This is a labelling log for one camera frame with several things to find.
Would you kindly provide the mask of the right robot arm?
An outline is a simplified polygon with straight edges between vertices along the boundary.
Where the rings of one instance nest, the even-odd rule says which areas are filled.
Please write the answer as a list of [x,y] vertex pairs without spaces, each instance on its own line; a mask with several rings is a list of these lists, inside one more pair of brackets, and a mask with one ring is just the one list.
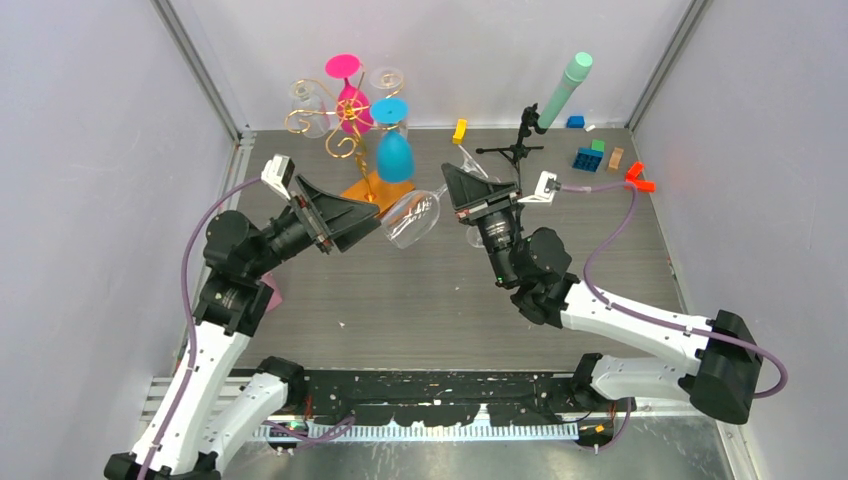
[[496,286],[510,291],[524,318],[645,352],[635,359],[583,355],[570,385],[577,406],[591,411],[605,402],[646,397],[687,402],[724,423],[749,420],[764,351],[739,315],[676,313],[610,293],[587,274],[570,273],[572,258],[555,230],[521,233],[517,216],[526,204],[583,187],[563,185],[544,171],[534,193],[521,197],[514,182],[492,182],[449,163],[441,171],[458,221],[479,231]]

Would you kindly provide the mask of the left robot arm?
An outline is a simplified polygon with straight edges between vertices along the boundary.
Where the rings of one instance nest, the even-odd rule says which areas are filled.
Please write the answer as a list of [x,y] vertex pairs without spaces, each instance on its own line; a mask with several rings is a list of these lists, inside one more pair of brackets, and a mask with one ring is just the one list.
[[185,355],[148,427],[130,451],[110,456],[105,478],[219,479],[269,416],[305,405],[304,368],[269,356],[236,399],[212,413],[273,296],[262,276],[311,246],[345,252],[380,225],[376,205],[322,191],[301,175],[295,180],[298,191],[284,194],[284,210],[263,229],[218,203],[201,217],[183,256],[203,236],[210,274],[196,301],[181,288]]

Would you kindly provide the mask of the clear round wine glass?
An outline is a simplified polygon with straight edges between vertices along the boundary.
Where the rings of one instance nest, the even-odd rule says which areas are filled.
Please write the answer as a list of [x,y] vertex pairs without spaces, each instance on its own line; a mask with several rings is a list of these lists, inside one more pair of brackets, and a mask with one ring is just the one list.
[[443,184],[435,191],[413,190],[403,195],[383,216],[381,227],[386,238],[398,249],[406,249],[429,233],[441,213]]

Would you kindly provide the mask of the clear flute wine glass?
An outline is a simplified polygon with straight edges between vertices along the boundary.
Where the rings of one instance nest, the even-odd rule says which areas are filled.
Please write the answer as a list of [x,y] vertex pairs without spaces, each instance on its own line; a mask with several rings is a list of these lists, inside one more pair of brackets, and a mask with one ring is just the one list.
[[478,226],[469,226],[466,230],[466,240],[468,244],[476,249],[481,249],[484,247],[482,234],[480,233]]

